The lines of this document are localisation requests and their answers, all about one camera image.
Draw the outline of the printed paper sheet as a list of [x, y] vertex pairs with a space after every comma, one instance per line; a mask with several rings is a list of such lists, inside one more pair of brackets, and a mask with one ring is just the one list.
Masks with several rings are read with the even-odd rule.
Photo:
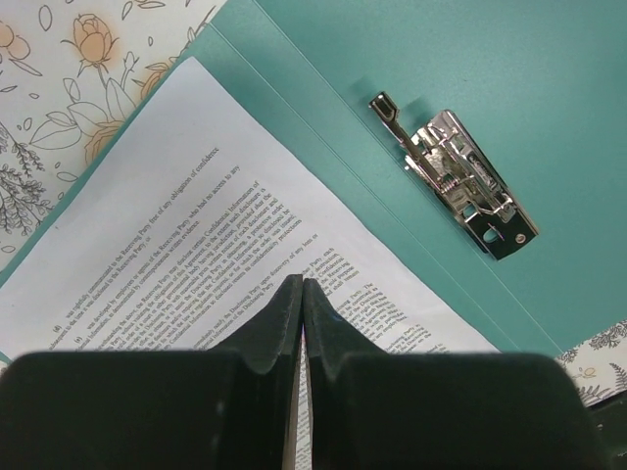
[[[10, 275], [1, 347], [206, 351], [290, 275], [386, 353], [487, 352], [195, 59], [179, 65]], [[303, 314], [297, 427], [312, 430]]]

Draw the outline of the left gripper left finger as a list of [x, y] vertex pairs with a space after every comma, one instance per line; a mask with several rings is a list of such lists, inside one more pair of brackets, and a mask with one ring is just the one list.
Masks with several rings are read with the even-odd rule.
[[304, 281], [200, 351], [36, 352], [1, 377], [5, 469], [290, 469]]

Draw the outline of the metal folder clip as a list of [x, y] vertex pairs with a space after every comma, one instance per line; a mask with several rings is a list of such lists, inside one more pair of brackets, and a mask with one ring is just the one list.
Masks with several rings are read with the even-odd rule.
[[482, 252], [504, 259], [530, 243], [539, 228], [456, 114], [443, 110], [407, 132], [384, 91], [369, 102], [406, 153], [405, 169], [430, 187]]

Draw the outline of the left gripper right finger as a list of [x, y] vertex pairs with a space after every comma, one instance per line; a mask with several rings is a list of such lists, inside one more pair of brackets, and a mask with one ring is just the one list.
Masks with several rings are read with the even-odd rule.
[[535, 353], [388, 353], [303, 286], [316, 469], [607, 469], [567, 374]]

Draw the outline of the teal plastic folder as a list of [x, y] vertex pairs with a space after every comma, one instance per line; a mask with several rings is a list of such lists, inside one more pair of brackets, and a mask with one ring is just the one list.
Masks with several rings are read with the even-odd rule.
[[[491, 345], [558, 356], [626, 336], [622, 1], [218, 1], [220, 9], [14, 258], [10, 275], [175, 69], [195, 59]], [[481, 251], [369, 102], [415, 132], [456, 114], [539, 228]]]

